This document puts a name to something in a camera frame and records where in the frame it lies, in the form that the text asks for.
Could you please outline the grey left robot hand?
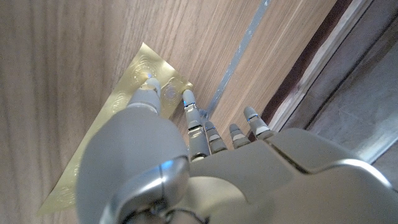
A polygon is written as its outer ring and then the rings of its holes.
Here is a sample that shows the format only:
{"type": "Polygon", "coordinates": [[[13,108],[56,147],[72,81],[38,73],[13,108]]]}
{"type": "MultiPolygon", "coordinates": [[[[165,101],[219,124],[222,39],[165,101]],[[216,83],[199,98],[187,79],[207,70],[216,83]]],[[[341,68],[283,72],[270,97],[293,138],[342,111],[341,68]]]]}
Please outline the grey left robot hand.
{"type": "Polygon", "coordinates": [[[396,223],[397,191],[372,165],[301,129],[271,131],[252,108],[229,150],[183,93],[190,142],[159,116],[147,79],[89,141],[76,184],[80,223],[396,223]]]}

